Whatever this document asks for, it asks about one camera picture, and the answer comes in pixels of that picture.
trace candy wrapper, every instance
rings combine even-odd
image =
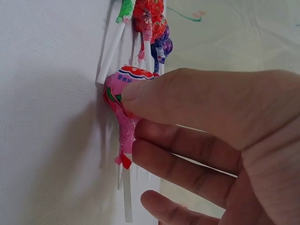
[[[120,13],[116,19],[116,23],[124,21],[128,23],[132,18],[133,10],[135,8],[135,0],[123,0]]]
[[[165,17],[162,14],[159,14],[155,17],[152,18],[152,36],[151,36],[151,40],[150,43],[155,43],[155,40],[160,38],[160,37],[165,37],[165,30],[167,27],[167,20],[165,19]],[[143,33],[143,20],[137,18],[134,20],[134,27],[136,29],[136,31]],[[142,46],[141,46],[141,50],[138,54],[138,58],[140,60],[145,59],[145,47],[144,47],[144,42],[142,42]]]
[[[151,55],[154,59],[154,73],[159,72],[159,64],[165,63],[165,58],[173,50],[172,40],[169,38],[170,29],[167,25],[163,35],[157,38],[153,44],[151,44]]]
[[[164,11],[163,0],[137,0],[133,17],[140,21],[141,32],[143,33],[144,41],[151,41],[153,33],[153,24],[155,23],[154,17],[162,15]]]
[[[119,123],[120,149],[119,155],[115,158],[115,163],[118,165],[123,164],[125,169],[129,169],[132,163],[126,154],[132,154],[134,131],[140,118],[126,112],[122,105],[122,91],[129,83],[139,80],[151,80],[157,76],[146,70],[124,65],[118,72],[109,76],[105,82],[104,101],[114,111]]]

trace lollipop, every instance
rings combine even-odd
[[[172,40],[169,38],[170,29],[167,25],[163,35],[151,44],[151,55],[154,58],[154,73],[164,74],[164,67],[160,64],[165,64],[165,58],[173,49]]]
[[[140,120],[130,112],[126,112],[122,105],[122,91],[124,87],[138,80],[154,79],[152,73],[138,69],[135,67],[124,65],[122,69],[109,76],[104,84],[103,98],[116,114],[120,132],[120,149],[119,155],[115,158],[115,163],[123,165],[122,177],[124,187],[124,204],[125,204],[125,220],[127,223],[132,222],[132,206],[131,206],[131,187],[130,187],[130,171],[132,164],[132,144],[134,141],[135,127]]]
[[[142,59],[143,51],[145,51],[146,68],[152,70],[151,65],[151,47],[154,42],[153,36],[159,37],[165,31],[166,19],[163,16],[164,1],[163,0],[137,0],[133,17],[135,18],[135,28],[142,33],[143,45],[139,54]]]
[[[108,48],[107,55],[103,61],[99,76],[97,78],[97,82],[100,84],[104,84],[106,76],[108,74],[109,66],[113,60],[113,55],[117,50],[117,46],[122,37],[125,25],[130,21],[133,10],[135,7],[135,0],[124,0],[122,3],[122,7],[120,13],[116,19],[116,23],[118,24],[115,34],[113,36],[112,42]]]

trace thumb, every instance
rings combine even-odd
[[[243,149],[295,118],[299,93],[300,77],[286,71],[178,69],[129,84],[122,103],[142,118],[205,130]]]

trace hand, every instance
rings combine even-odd
[[[299,75],[179,69],[128,85],[122,101],[144,118],[135,132],[134,162],[226,209],[213,218],[147,191],[142,204],[159,221],[300,224]]]

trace finger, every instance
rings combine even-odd
[[[242,168],[240,151],[204,132],[141,120],[135,137],[227,173],[238,175]]]
[[[205,130],[244,149],[299,114],[299,84],[298,75],[285,71],[179,69],[129,84],[122,103],[142,118]]]
[[[166,225],[218,225],[219,219],[190,211],[155,191],[146,191],[141,202],[156,219]]]
[[[177,184],[214,204],[226,208],[235,178],[184,160],[146,141],[133,145],[133,161],[158,177]]]

